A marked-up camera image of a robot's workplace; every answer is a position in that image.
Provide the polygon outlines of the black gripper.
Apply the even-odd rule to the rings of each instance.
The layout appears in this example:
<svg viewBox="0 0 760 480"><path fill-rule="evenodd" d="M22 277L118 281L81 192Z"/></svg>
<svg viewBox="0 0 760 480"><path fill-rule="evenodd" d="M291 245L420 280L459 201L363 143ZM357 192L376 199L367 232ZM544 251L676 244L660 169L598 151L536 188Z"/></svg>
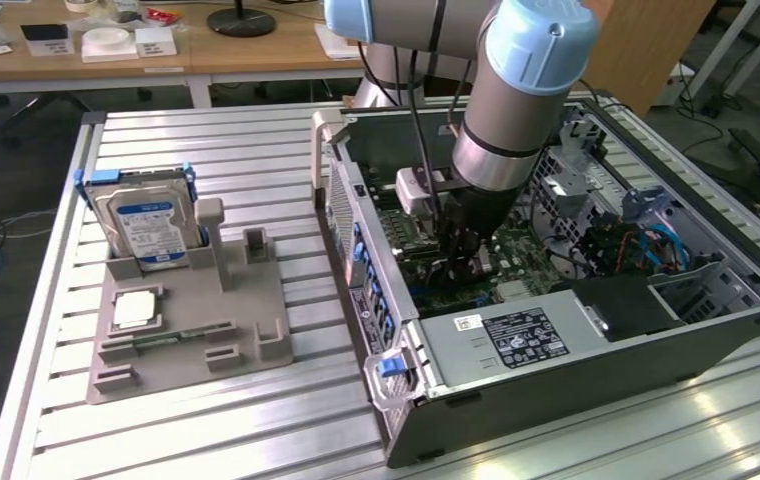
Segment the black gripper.
<svg viewBox="0 0 760 480"><path fill-rule="evenodd" d="M521 188L489 191L461 187L441 192L437 240L452 265L468 261L501 226Z"/></svg>

